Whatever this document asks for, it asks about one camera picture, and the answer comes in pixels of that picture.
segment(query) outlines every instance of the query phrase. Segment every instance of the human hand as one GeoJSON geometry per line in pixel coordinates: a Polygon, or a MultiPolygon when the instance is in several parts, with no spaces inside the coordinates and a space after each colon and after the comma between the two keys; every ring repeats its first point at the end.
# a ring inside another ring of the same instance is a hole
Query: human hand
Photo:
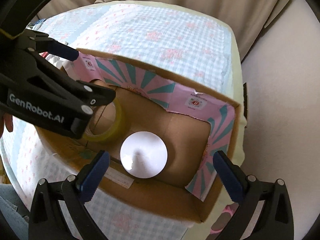
{"type": "Polygon", "coordinates": [[[13,131],[13,121],[12,121],[12,115],[4,113],[0,120],[0,138],[2,137],[3,130],[4,130],[4,124],[7,128],[8,132],[13,131]]]}

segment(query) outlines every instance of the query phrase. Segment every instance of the gray fabric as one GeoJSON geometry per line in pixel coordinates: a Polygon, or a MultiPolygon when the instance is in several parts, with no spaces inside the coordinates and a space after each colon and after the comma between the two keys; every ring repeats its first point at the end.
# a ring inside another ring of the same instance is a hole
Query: gray fabric
{"type": "Polygon", "coordinates": [[[30,215],[29,210],[25,207],[11,184],[0,184],[0,196],[10,201],[14,206],[17,206],[17,212],[22,217],[30,215]]]}
{"type": "Polygon", "coordinates": [[[27,223],[29,223],[30,218],[29,218],[28,216],[24,216],[23,219],[24,219],[27,223]]]}
{"type": "Polygon", "coordinates": [[[20,240],[28,240],[28,223],[12,208],[12,205],[17,206],[22,213],[26,213],[27,208],[23,205],[12,185],[0,184],[0,211],[17,237],[20,240]]]}

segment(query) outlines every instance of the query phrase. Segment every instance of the label sticker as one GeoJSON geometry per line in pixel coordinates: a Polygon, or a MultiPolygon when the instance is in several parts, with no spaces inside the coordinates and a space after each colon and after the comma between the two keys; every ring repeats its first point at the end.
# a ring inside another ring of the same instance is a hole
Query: label sticker
{"type": "Polygon", "coordinates": [[[122,174],[121,172],[111,167],[107,169],[107,172],[104,176],[126,189],[128,189],[134,182],[134,179],[128,177],[127,175],[122,174]]]}
{"type": "Polygon", "coordinates": [[[191,95],[184,105],[192,109],[201,110],[206,106],[207,103],[208,102],[206,99],[197,95],[191,95]]]}
{"type": "Polygon", "coordinates": [[[94,70],[94,66],[93,66],[93,63],[91,62],[91,60],[87,57],[83,57],[83,59],[84,59],[84,65],[85,65],[86,69],[94,70]]]}

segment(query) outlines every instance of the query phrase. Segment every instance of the white circular lid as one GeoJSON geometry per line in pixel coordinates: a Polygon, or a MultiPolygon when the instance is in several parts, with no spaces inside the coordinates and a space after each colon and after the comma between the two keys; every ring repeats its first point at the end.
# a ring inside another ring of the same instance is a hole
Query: white circular lid
{"type": "Polygon", "coordinates": [[[123,142],[120,160],[131,175],[147,179],[156,176],[167,163],[168,152],[163,140],[151,132],[136,132],[123,142]]]}

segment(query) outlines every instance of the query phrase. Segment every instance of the screw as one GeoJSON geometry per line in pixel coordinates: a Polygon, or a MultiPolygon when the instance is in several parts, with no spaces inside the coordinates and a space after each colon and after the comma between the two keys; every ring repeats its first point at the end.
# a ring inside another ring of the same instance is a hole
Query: screw
{"type": "Polygon", "coordinates": [[[40,179],[40,180],[38,181],[38,183],[39,183],[39,185],[43,185],[43,184],[45,183],[45,179],[40,179]]]}
{"type": "Polygon", "coordinates": [[[69,175],[68,177],[67,177],[67,181],[69,181],[69,182],[72,182],[72,181],[74,181],[76,179],[76,176],[75,175],[69,175]]]}
{"type": "Polygon", "coordinates": [[[256,181],[256,177],[253,176],[253,175],[249,175],[248,176],[248,181],[254,182],[254,181],[256,181]]]}
{"type": "Polygon", "coordinates": [[[89,91],[89,92],[92,92],[92,88],[91,87],[88,87],[88,86],[83,86],[85,90],[89,91]]]}
{"type": "Polygon", "coordinates": [[[93,114],[92,109],[90,108],[90,106],[86,106],[86,105],[82,105],[81,106],[82,111],[84,111],[86,114],[93,114]]]}
{"type": "Polygon", "coordinates": [[[278,182],[278,184],[281,185],[281,186],[284,185],[284,181],[283,181],[282,179],[278,179],[277,182],[278,182]]]}

